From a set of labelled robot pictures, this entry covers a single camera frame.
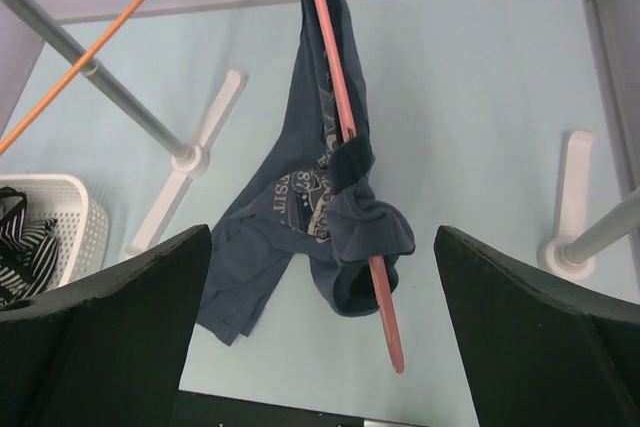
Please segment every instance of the orange rod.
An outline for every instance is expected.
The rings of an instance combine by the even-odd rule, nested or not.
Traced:
[[[351,111],[351,102],[349,101],[349,93],[344,80],[344,72],[342,71],[342,63],[340,62],[340,54],[336,45],[335,34],[331,25],[331,16],[327,7],[327,0],[314,0],[316,10],[318,12],[318,20],[320,22],[320,30],[327,51],[327,59],[329,61],[329,70],[331,71],[331,79],[336,96],[336,104],[338,106],[338,118],[340,119],[340,128],[342,137],[345,141],[352,139],[356,135],[356,126]],[[391,357],[396,372],[399,374],[404,372],[404,353],[402,351],[402,343],[400,340],[400,331],[398,330],[398,321],[396,312],[393,307],[393,299],[391,297],[391,287],[389,278],[384,264],[384,257],[376,256],[369,258],[369,269],[371,270],[371,278],[373,280],[376,301],[380,308],[380,317],[382,320],[382,328],[387,342],[387,349]]]
[[[16,127],[0,141],[0,155],[4,154],[6,150],[13,144],[18,137],[29,127],[34,120],[46,109],[49,104],[62,92],[62,90],[69,85],[69,82],[78,75],[82,68],[87,65],[98,51],[106,44],[111,37],[122,27],[122,25],[131,17],[131,15],[140,7],[145,0],[134,0],[122,12],[116,20],[109,26],[107,30],[100,36],[100,38],[87,50],[82,57],[80,57],[71,69],[58,81],[58,83],[38,102],[31,111],[16,125]]]

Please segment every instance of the white floor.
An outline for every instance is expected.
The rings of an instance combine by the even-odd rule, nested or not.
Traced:
[[[398,376],[377,316],[343,319],[296,258],[254,333],[231,348],[197,326],[181,387],[263,402],[412,422],[476,426],[437,274],[441,224],[535,263],[551,235],[563,136],[593,131],[589,222],[620,200],[582,0],[353,0],[368,82],[380,198],[418,241],[394,296],[407,360]],[[213,226],[275,141],[300,29],[298,5],[130,21],[100,58],[187,139],[226,69],[249,77],[169,233]],[[90,44],[106,23],[73,25]],[[10,125],[66,71],[45,48]],[[0,172],[78,175],[109,211],[118,261],[170,171],[168,155],[79,79],[0,159]],[[640,301],[629,244],[585,282]]]

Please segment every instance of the pole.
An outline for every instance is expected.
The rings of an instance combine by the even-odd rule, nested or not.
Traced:
[[[82,46],[60,27],[35,0],[2,0],[2,2],[71,64],[76,63],[84,55],[85,50]],[[97,60],[92,59],[83,73],[89,82],[111,99],[176,159],[191,157],[192,149],[180,142]]]
[[[564,257],[580,265],[640,225],[640,188],[615,206],[584,234],[567,245]]]

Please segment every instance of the navy garment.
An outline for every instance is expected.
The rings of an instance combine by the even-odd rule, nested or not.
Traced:
[[[282,132],[248,185],[212,230],[213,254],[198,323],[230,345],[249,335],[292,256],[309,256],[314,282],[335,312],[377,310],[368,257],[395,263],[414,238],[402,215],[375,200],[367,178],[365,83],[346,0],[327,0],[359,136],[343,143],[313,0],[302,31]]]

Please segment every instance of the perforated plastic basket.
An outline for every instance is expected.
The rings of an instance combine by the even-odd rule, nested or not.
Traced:
[[[0,175],[0,187],[27,195],[27,220],[55,218],[60,241],[58,265],[48,290],[97,272],[109,237],[109,217],[86,187],[71,175]]]

